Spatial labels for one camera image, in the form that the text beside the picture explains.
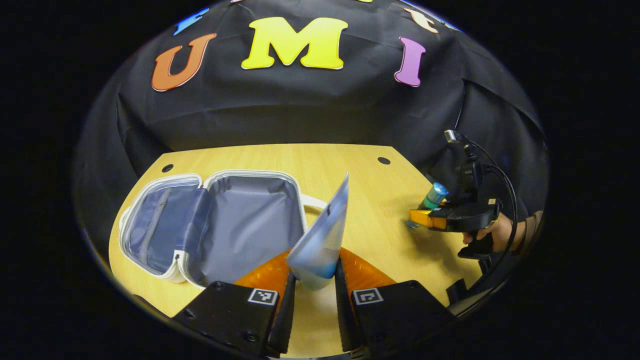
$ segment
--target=wooden table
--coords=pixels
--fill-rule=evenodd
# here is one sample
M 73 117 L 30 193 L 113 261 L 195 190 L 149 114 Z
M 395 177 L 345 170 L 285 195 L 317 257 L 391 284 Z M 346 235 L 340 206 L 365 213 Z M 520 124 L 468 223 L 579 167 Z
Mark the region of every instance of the wooden table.
M 388 165 L 379 157 L 390 160 Z M 164 173 L 161 169 L 173 164 Z M 225 169 L 278 170 L 296 178 L 301 192 L 328 202 L 349 172 L 349 205 L 342 246 L 397 282 L 419 281 L 443 305 L 446 289 L 460 278 L 471 285 L 481 276 L 476 260 L 460 259 L 462 235 L 410 230 L 405 221 L 431 188 L 431 183 L 394 148 L 344 144 L 277 144 L 221 147 L 162 155 L 125 199 L 129 207 L 150 181 L 175 174 L 196 173 L 202 179 Z M 309 226 L 318 216 L 307 211 Z M 125 258 L 118 246 L 118 221 L 109 241 L 115 278 L 167 316 L 173 316 L 201 290 L 188 282 L 156 279 Z M 289 351 L 283 357 L 322 357 L 342 353 L 335 286 L 321 291 L 296 288 Z

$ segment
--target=blue letter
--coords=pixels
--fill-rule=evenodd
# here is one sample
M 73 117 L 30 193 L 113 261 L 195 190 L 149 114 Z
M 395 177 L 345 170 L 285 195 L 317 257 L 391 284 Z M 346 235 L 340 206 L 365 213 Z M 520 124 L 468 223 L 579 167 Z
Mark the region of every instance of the blue letter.
M 202 18 L 202 14 L 204 14 L 205 12 L 208 12 L 209 8 L 200 10 L 199 13 L 189 16 L 188 18 L 180 21 L 178 23 L 178 29 L 173 33 L 173 35 L 175 36 L 177 33 L 181 32 L 182 30 L 190 27 L 194 22 L 200 20 Z

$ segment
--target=letter m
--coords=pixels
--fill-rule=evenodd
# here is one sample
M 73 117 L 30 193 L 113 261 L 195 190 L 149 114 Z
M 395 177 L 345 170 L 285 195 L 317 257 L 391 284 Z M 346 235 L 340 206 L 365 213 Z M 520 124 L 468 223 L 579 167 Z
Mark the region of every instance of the letter m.
M 249 27 L 255 29 L 255 34 L 249 58 L 242 62 L 243 69 L 272 66 L 275 60 L 269 56 L 270 46 L 273 46 L 284 65 L 291 65 L 307 45 L 307 55 L 300 59 L 302 65 L 338 70 L 344 64 L 338 57 L 338 48 L 340 34 L 348 24 L 342 20 L 319 17 L 299 33 L 283 17 L 259 19 Z

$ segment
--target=human hand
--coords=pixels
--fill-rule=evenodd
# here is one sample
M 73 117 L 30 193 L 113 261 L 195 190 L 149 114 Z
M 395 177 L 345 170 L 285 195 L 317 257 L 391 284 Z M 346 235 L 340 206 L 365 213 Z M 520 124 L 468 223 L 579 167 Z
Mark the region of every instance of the human hand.
M 493 251 L 500 252 L 505 251 L 507 249 L 507 242 L 509 241 L 509 235 L 511 235 L 511 228 L 513 227 L 513 222 L 503 213 L 498 215 L 498 221 L 493 222 L 486 229 L 478 230 L 478 234 L 476 236 L 476 240 L 483 239 L 488 233 L 491 233 L 493 238 Z M 511 250 L 517 249 L 518 245 L 522 241 L 524 237 L 524 227 L 525 223 L 520 222 L 516 228 L 516 236 L 513 239 L 513 244 L 511 245 Z M 462 242 L 465 245 L 471 243 L 474 239 L 469 233 L 462 233 L 463 239 Z

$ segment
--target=open pouch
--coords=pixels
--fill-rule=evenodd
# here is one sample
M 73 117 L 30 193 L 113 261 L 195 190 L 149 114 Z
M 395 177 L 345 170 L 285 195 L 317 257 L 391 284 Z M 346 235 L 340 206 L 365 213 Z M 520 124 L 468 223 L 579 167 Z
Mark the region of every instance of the open pouch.
M 303 195 L 283 172 L 224 170 L 206 181 L 181 174 L 152 181 L 120 218 L 120 249 L 149 274 L 205 288 L 234 283 L 291 249 L 307 231 Z

